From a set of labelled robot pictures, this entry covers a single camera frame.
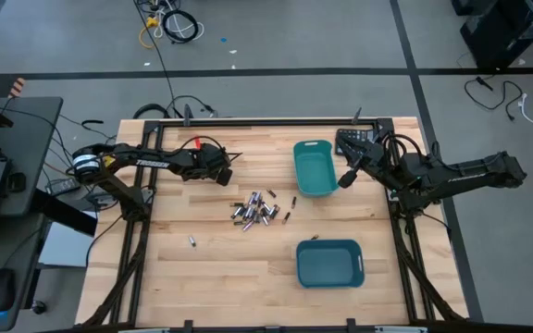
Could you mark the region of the black equipment cabinet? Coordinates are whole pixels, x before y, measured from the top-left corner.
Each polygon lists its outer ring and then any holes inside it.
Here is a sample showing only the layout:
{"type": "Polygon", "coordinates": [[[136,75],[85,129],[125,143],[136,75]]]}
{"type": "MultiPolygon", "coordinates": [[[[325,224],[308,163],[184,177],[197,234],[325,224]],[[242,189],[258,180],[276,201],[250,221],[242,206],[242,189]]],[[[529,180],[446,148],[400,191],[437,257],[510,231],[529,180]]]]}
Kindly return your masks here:
{"type": "Polygon", "coordinates": [[[533,0],[451,0],[478,68],[508,68],[533,44],[533,0]]]}

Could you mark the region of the dark grey desk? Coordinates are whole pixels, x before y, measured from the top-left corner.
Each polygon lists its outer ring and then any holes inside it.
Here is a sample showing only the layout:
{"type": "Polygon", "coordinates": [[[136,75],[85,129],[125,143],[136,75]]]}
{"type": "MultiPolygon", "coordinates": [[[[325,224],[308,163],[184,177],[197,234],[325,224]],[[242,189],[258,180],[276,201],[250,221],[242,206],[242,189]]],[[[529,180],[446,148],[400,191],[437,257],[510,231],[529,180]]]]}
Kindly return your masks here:
{"type": "Polygon", "coordinates": [[[25,308],[46,225],[47,218],[39,213],[0,219],[0,268],[11,269],[15,276],[13,304],[0,311],[0,331],[13,328],[25,308]]]}
{"type": "Polygon", "coordinates": [[[31,212],[56,217],[68,207],[37,188],[62,104],[60,97],[0,98],[0,111],[13,122],[10,128],[0,128],[0,149],[11,160],[12,171],[26,177],[24,191],[2,190],[0,217],[19,217],[31,212]]]}

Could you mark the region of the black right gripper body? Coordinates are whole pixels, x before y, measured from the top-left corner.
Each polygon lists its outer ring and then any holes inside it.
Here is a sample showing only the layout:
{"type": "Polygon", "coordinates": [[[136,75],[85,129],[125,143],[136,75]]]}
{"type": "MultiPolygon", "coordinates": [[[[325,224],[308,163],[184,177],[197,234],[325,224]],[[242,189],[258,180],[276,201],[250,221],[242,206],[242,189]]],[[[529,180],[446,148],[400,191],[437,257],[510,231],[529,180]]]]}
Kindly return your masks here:
{"type": "Polygon", "coordinates": [[[385,149],[380,143],[359,142],[356,150],[359,154],[358,168],[366,174],[376,179],[386,178],[390,174],[385,149]]]}

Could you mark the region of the small black desk device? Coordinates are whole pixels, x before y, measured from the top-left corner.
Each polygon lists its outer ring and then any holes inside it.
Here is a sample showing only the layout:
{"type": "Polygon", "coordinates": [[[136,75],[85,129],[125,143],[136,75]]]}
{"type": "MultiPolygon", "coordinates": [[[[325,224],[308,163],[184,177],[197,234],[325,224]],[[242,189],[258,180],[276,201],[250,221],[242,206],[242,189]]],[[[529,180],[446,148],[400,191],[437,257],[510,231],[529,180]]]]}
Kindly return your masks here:
{"type": "Polygon", "coordinates": [[[6,180],[6,191],[9,193],[24,192],[27,188],[27,178],[22,172],[15,172],[8,175],[6,180]]]}

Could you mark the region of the black desk calculator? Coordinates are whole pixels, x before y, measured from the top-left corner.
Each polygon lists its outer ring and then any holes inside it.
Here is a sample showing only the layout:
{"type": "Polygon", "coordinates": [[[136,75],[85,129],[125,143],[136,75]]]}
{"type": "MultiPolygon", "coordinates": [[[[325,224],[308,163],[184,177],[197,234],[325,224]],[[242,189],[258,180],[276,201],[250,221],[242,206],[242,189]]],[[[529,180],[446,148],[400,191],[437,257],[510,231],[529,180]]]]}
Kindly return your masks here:
{"type": "MultiPolygon", "coordinates": [[[[337,129],[337,135],[349,137],[359,142],[375,142],[374,131],[372,129],[337,129]]],[[[341,149],[338,141],[335,141],[335,154],[340,156],[345,156],[345,153],[341,149]]]]}

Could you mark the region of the black desk leg bar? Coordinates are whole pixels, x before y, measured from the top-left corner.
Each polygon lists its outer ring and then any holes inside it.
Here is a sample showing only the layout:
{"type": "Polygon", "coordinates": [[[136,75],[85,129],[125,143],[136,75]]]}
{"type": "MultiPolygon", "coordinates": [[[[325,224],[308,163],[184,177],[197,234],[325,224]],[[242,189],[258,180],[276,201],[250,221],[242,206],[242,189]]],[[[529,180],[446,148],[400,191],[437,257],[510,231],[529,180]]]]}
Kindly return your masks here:
{"type": "Polygon", "coordinates": [[[31,211],[42,213],[55,222],[83,234],[93,236],[97,220],[82,211],[58,200],[45,191],[36,189],[31,199],[31,211]]]}

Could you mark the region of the white light strip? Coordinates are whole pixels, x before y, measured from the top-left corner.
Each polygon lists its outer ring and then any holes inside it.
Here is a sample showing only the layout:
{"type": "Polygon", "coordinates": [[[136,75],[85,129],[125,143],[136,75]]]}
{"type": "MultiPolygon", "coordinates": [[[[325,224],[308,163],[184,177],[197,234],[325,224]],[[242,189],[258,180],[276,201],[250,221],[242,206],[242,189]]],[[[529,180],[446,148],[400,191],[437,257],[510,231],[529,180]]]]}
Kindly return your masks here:
{"type": "Polygon", "coordinates": [[[428,333],[426,327],[375,326],[375,333],[428,333]]]}

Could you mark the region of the black aluminium table frame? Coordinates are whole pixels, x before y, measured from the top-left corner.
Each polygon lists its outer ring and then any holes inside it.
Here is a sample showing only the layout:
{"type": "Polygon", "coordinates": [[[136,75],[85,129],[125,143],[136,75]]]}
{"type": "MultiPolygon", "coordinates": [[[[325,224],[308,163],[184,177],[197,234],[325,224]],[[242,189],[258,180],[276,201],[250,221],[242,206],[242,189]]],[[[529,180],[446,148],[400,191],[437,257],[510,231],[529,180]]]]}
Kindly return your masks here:
{"type": "Polygon", "coordinates": [[[143,271],[126,286],[118,320],[137,327],[192,332],[292,333],[316,328],[346,331],[354,318],[357,330],[407,324],[424,317],[425,303],[415,278],[399,262],[395,233],[381,185],[361,176],[346,190],[328,197],[306,198],[297,188],[292,150],[297,142],[332,141],[346,118],[221,118],[194,120],[124,120],[118,137],[128,144],[174,149],[193,146],[194,137],[217,140],[242,153],[232,165],[229,185],[214,181],[183,181],[165,170],[127,167],[119,178],[128,184],[156,188],[143,271]],[[267,189],[276,193],[273,198],[267,189]],[[262,202],[280,210],[275,219],[262,204],[251,218],[232,219],[253,191],[262,202]],[[296,205],[291,209],[291,201],[296,205]],[[282,220],[291,216],[286,225],[282,220]],[[247,231],[245,224],[262,219],[247,231]],[[243,221],[234,226],[234,221],[243,221]],[[296,248],[301,241],[356,241],[363,253],[366,279],[359,288],[306,289],[296,276],[296,248]],[[188,237],[193,236],[196,248],[188,237]]]}

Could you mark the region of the dark teal plastic bin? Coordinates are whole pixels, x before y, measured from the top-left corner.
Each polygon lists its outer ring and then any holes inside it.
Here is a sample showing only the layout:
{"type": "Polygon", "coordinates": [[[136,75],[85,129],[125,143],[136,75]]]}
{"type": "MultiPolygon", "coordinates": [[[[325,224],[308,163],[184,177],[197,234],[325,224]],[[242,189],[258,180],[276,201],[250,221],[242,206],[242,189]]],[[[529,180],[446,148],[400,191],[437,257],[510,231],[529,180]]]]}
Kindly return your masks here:
{"type": "Polygon", "coordinates": [[[362,249],[355,240],[303,240],[296,274],[306,289],[359,288],[366,279],[362,249]]]}

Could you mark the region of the light teal plastic bin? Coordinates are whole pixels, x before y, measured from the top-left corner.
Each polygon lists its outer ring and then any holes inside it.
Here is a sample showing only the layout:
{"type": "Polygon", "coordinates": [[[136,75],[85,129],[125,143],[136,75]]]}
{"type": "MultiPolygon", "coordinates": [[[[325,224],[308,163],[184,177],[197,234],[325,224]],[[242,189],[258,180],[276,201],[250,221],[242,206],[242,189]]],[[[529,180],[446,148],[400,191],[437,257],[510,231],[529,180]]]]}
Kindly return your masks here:
{"type": "Polygon", "coordinates": [[[325,140],[297,142],[293,162],[299,192],[305,197],[326,197],[338,189],[332,144],[325,140]]]}

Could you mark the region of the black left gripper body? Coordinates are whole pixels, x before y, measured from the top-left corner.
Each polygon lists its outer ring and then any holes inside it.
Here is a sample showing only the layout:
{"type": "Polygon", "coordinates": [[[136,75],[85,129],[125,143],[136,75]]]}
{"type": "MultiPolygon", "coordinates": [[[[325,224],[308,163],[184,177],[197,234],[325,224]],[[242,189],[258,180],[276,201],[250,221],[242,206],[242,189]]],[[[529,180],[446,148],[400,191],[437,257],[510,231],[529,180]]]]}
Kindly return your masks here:
{"type": "Polygon", "coordinates": [[[231,162],[224,148],[210,143],[202,143],[201,148],[192,154],[193,165],[187,166],[183,173],[184,180],[216,180],[222,168],[230,168],[231,162]]]}

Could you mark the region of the light grey panel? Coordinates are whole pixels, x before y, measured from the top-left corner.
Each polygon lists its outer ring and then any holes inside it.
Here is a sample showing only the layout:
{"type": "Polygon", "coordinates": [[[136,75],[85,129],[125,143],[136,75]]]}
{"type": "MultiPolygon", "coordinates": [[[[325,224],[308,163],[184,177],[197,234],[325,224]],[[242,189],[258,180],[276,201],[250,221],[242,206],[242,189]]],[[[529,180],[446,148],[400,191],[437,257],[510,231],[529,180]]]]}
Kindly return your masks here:
{"type": "Polygon", "coordinates": [[[48,229],[39,263],[84,268],[93,236],[53,222],[48,229]]]}

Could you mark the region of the orange black striped object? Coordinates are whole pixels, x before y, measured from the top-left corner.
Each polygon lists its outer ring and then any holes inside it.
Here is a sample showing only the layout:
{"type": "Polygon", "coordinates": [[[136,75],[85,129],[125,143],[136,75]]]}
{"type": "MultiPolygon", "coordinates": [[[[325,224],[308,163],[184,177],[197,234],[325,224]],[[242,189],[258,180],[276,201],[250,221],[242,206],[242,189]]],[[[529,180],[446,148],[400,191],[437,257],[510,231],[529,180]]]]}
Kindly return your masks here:
{"type": "Polygon", "coordinates": [[[16,78],[16,80],[11,85],[8,97],[9,98],[18,98],[21,96],[21,92],[25,85],[25,80],[23,78],[16,78]]]}

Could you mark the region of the black computer mouse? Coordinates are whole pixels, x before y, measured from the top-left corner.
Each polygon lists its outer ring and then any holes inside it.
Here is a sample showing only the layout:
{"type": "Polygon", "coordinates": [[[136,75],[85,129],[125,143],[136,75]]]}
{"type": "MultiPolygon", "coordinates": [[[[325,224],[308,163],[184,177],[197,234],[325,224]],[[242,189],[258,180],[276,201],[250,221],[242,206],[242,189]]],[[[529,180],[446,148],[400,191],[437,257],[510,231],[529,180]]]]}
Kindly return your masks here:
{"type": "Polygon", "coordinates": [[[0,268],[0,312],[13,306],[15,294],[15,272],[10,268],[0,268]]]}

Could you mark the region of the black power brick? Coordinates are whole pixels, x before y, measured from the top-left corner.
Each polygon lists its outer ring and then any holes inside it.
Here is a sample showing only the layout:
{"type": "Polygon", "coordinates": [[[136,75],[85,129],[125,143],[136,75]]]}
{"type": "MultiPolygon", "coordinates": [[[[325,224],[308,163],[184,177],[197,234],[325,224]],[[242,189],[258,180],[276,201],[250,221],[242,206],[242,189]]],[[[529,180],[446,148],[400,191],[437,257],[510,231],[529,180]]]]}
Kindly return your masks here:
{"type": "Polygon", "coordinates": [[[67,194],[81,188],[81,184],[73,179],[55,179],[51,180],[46,186],[46,191],[52,196],[67,194]]]}

